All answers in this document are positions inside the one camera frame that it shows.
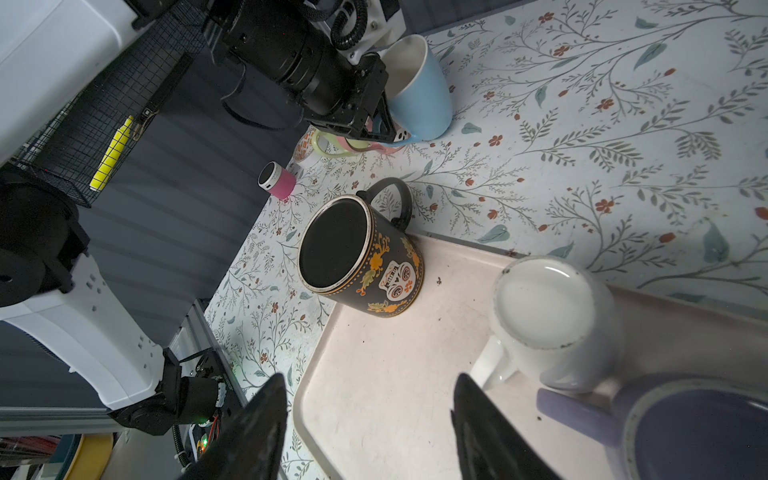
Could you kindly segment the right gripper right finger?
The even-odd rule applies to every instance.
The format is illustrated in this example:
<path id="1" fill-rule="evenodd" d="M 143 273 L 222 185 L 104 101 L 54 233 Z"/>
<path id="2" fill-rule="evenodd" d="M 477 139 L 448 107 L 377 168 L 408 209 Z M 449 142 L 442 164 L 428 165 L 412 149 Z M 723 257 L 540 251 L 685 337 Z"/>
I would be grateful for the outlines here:
<path id="1" fill-rule="evenodd" d="M 453 393 L 451 421 L 464 479 L 556 479 L 484 391 L 462 373 Z"/>

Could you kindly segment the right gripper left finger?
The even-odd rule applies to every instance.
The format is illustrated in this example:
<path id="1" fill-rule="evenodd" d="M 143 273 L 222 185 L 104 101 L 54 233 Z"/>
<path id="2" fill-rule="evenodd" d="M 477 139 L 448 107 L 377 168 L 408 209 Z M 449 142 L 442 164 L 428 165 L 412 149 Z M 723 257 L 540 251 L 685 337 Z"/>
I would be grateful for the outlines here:
<path id="1" fill-rule="evenodd" d="M 276 373 L 181 480 L 276 480 L 287 429 L 285 378 Z"/>

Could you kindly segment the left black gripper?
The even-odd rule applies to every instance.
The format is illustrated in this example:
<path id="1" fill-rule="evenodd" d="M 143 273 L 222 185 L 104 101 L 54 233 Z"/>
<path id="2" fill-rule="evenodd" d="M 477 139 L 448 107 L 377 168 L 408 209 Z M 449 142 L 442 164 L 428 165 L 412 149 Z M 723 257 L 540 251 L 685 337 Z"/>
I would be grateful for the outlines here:
<path id="1" fill-rule="evenodd" d="M 393 143 L 397 128 L 385 93 L 389 75 L 380 55 L 366 53 L 352 72 L 351 88 L 329 113 L 305 109 L 303 118 L 320 130 L 348 139 Z"/>

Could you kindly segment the light blue mug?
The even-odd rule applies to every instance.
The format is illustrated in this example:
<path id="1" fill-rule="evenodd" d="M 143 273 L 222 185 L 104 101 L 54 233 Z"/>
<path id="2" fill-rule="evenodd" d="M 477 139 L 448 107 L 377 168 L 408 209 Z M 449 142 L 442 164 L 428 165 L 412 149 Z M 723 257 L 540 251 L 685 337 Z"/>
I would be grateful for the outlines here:
<path id="1" fill-rule="evenodd" d="M 382 55 L 388 80 L 385 87 L 390 114 L 399 130 L 389 143 L 400 147 L 432 141 L 449 129 L 453 106 L 447 80 L 427 40 L 417 34 L 398 40 Z"/>

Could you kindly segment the white mug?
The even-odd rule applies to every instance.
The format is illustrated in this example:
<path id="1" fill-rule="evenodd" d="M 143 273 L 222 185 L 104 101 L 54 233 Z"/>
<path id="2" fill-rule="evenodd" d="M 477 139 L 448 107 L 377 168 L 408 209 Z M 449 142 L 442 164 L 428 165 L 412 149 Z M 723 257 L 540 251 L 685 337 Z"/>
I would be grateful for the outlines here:
<path id="1" fill-rule="evenodd" d="M 491 334 L 470 370 L 483 389 L 519 372 L 550 389 L 592 391 L 616 368 L 624 327 L 608 287 L 552 256 L 528 256 L 494 283 Z"/>

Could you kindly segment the purple mug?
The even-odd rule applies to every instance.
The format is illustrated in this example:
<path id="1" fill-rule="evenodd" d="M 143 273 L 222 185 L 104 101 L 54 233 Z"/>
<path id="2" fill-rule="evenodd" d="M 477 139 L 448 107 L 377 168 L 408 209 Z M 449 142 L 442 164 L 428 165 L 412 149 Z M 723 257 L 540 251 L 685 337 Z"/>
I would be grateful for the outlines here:
<path id="1" fill-rule="evenodd" d="M 541 389 L 539 412 L 601 444 L 617 479 L 764 479 L 767 393 L 714 377 L 659 373 L 602 409 Z"/>

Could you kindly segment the light green mug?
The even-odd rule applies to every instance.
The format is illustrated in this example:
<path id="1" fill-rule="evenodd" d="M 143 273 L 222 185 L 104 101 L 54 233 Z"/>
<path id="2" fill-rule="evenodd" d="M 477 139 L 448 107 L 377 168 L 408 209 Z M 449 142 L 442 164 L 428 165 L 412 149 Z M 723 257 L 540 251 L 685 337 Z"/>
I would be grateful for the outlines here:
<path id="1" fill-rule="evenodd" d="M 313 150 L 326 158 L 356 156 L 372 146 L 371 142 L 348 139 L 321 130 L 312 132 L 310 142 Z"/>

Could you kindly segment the pink patterned mug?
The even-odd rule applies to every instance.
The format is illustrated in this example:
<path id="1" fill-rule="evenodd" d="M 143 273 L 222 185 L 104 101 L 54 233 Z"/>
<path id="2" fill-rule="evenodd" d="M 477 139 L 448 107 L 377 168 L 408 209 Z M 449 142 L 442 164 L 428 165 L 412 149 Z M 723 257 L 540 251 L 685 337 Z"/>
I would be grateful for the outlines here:
<path id="1" fill-rule="evenodd" d="M 343 143 L 345 144 L 345 148 L 347 150 L 355 153 L 374 152 L 384 155 L 392 155 L 404 148 L 406 145 L 415 143 L 416 141 L 418 141 L 418 138 L 413 136 L 398 135 L 395 137 L 394 141 L 390 143 L 369 142 L 346 138 L 344 138 Z"/>

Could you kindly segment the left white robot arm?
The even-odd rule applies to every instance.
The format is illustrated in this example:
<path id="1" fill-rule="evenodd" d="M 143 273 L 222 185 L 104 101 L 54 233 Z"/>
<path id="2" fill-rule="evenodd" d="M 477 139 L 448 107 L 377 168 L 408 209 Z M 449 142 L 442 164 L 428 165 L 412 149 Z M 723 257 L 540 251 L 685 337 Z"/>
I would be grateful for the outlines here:
<path id="1" fill-rule="evenodd" d="M 354 60 L 343 54 L 367 28 L 370 7 L 198 3 L 214 59 L 264 74 L 315 127 L 383 143 L 395 136 L 385 64 L 370 50 Z M 83 377 L 118 424 L 151 435 L 208 421 L 225 401 L 224 383 L 182 374 L 106 284 L 74 202 L 10 159 L 171 8 L 169 1 L 1 5 L 1 318 Z"/>

